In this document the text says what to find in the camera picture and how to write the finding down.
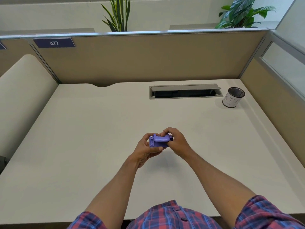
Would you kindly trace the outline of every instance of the right hand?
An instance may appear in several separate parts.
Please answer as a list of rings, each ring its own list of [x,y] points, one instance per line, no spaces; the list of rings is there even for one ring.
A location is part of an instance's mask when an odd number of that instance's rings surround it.
[[[162,133],[159,135],[165,136],[167,133],[171,133],[173,136],[173,141],[169,141],[167,144],[168,146],[174,151],[175,154],[184,158],[186,155],[191,153],[193,150],[189,146],[188,142],[186,141],[184,135],[176,128],[168,127],[163,130]]]

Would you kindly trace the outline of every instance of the red and blue plaid shirt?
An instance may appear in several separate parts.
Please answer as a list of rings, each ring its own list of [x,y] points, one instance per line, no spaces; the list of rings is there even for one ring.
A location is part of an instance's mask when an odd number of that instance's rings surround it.
[[[83,212],[68,229],[107,229],[96,215]],[[178,206],[175,200],[156,205],[126,229],[221,229],[210,217]],[[305,226],[290,215],[284,214],[265,197],[251,198],[235,222],[236,229],[305,229]]]

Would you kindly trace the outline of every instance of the pen holder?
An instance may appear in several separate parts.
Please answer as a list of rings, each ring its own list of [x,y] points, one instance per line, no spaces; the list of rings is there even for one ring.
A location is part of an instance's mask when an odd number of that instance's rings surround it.
[[[228,108],[235,108],[238,102],[241,100],[242,97],[245,96],[244,90],[237,88],[237,87],[231,87],[228,90],[228,93],[222,100],[222,103],[224,106]]]

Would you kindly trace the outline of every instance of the white desk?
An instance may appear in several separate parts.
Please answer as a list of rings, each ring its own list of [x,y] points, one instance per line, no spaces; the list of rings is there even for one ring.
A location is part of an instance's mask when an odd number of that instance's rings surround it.
[[[221,97],[149,100],[150,85],[206,83],[223,95],[238,86],[246,96],[234,109]],[[61,84],[0,175],[0,224],[73,221],[139,139],[168,126],[282,211],[305,212],[305,169],[240,80]],[[172,199],[219,215],[190,167],[167,149],[138,170],[125,219]]]

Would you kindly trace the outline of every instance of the purple object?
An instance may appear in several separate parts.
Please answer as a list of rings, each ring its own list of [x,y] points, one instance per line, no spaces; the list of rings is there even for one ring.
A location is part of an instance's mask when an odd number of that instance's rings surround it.
[[[149,146],[150,147],[168,147],[167,142],[173,140],[173,136],[166,134],[165,136],[157,136],[154,134],[149,137]]]

